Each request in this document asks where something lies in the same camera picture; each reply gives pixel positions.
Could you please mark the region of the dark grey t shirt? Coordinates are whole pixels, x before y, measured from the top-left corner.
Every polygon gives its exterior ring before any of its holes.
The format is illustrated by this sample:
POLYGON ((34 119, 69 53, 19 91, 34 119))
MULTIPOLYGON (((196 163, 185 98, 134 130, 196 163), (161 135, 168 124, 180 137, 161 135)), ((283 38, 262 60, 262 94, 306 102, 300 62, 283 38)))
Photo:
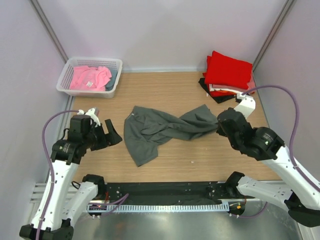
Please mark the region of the dark grey t shirt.
POLYGON ((218 120, 201 105, 180 117, 167 112, 135 106, 124 121, 124 142, 137 167, 158 157, 158 147, 171 139, 190 141, 218 129, 218 120))

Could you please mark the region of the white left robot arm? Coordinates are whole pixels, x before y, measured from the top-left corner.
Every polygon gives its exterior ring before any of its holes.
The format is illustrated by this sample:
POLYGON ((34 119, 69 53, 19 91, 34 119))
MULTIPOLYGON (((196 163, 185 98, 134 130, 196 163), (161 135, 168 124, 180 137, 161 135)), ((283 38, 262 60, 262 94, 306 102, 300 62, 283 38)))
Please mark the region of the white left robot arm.
POLYGON ((87 205, 106 192, 102 176, 87 174, 75 195, 67 200, 74 175, 88 150, 98 151, 122 141, 112 121, 105 120, 108 133, 99 120, 99 110, 78 110, 72 116, 63 136, 45 156, 49 165, 49 178, 38 209, 27 225, 20 228, 24 240, 70 240, 74 227, 87 205))

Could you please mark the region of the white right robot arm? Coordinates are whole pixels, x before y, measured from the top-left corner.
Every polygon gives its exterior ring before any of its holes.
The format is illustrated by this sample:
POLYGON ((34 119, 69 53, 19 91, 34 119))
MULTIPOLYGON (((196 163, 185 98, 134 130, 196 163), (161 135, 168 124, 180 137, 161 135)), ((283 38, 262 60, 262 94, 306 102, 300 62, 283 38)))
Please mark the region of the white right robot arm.
POLYGON ((228 193, 236 198, 258 198, 288 212, 299 224, 313 228, 320 225, 320 186, 298 161, 291 158, 284 141, 268 127, 252 127, 245 116, 233 108, 217 117, 218 133, 227 137, 231 147, 272 169, 286 187, 276 187, 233 172, 225 182, 228 193))

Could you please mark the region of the black folded t shirt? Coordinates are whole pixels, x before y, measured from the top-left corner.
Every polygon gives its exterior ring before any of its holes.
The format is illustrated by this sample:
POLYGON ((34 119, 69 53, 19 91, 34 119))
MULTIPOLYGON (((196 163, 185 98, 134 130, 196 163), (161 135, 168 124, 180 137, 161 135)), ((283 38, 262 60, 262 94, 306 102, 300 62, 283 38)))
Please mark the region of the black folded t shirt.
MULTIPOLYGON (((205 78, 202 77, 199 79, 198 81, 199 85, 201 86, 201 88, 206 92, 206 94, 210 96, 210 91, 208 86, 205 84, 205 78)), ((221 104, 223 102, 226 102, 228 100, 234 99, 236 97, 236 95, 234 96, 220 96, 220 97, 211 97, 216 103, 221 104)))

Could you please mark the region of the pink white folded t shirt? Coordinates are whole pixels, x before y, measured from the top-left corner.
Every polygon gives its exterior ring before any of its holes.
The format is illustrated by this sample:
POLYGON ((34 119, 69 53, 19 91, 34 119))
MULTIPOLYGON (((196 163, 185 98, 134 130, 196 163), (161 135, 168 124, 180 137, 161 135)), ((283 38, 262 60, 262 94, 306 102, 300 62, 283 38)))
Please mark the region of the pink white folded t shirt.
POLYGON ((253 75, 251 76, 250 81, 247 83, 247 89, 242 89, 239 87, 235 86, 228 86, 228 85, 218 85, 218 84, 209 84, 208 89, 210 92, 230 92, 232 94, 238 94, 238 93, 243 93, 248 90, 251 90, 256 87, 254 77, 253 75))

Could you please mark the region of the blue grey t shirt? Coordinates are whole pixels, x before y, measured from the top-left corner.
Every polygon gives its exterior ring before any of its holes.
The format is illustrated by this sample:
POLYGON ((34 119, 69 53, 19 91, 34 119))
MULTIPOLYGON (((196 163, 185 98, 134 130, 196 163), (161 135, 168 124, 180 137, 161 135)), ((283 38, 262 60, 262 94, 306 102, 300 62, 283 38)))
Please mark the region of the blue grey t shirt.
POLYGON ((105 85, 105 90, 111 91, 114 88, 115 82, 116 82, 116 78, 117 78, 117 74, 118 71, 116 69, 110 69, 111 72, 111 78, 110 81, 105 85))

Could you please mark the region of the white plastic laundry basket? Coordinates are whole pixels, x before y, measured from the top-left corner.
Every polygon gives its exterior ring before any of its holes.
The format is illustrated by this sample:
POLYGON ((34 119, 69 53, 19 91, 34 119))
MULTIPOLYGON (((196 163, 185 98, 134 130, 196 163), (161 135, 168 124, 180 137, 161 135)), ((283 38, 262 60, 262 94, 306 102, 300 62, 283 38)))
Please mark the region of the white plastic laundry basket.
POLYGON ((123 61, 117 58, 72 57, 64 65, 56 90, 72 97, 115 96, 123 61))

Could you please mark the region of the orange red folded t shirt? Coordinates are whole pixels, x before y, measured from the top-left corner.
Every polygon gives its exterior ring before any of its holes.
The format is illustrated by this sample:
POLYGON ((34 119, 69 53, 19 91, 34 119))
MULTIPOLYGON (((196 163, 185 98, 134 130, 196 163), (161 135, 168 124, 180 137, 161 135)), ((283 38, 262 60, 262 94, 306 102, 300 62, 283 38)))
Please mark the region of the orange red folded t shirt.
POLYGON ((213 98, 216 98, 216 97, 225 97, 225 96, 234 96, 234 95, 236 95, 235 92, 232 92, 232 91, 223 91, 223 90, 210 91, 209 94, 210 94, 210 96, 213 97, 213 98))

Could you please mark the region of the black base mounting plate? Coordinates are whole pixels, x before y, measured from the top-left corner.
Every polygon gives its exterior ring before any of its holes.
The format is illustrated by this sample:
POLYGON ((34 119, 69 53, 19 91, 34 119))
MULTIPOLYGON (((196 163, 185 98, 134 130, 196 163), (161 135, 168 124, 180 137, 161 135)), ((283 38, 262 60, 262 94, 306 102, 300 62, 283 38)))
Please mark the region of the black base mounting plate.
POLYGON ((135 206, 217 205, 223 200, 245 198, 227 191, 225 184, 217 181, 109 182, 105 192, 110 202, 128 194, 124 204, 135 206))

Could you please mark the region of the aluminium frame rail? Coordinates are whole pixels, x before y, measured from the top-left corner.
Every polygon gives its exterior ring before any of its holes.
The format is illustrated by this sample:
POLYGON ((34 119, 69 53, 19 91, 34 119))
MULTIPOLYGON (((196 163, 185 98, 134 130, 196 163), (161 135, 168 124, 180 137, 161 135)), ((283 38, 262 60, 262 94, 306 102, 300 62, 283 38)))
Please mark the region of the aluminium frame rail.
MULTIPOLYGON (((282 181, 263 181, 263 183, 270 184, 272 186, 276 186, 277 188, 281 188, 281 189, 289 188, 289 186, 282 181)), ((32 204, 40 203, 44 195, 45 188, 46 188, 46 185, 44 183, 37 183, 32 192, 30 203, 32 204)), ((76 194, 77 191, 78 190, 76 188, 70 185, 67 195, 65 197, 65 202, 68 202, 76 194)))

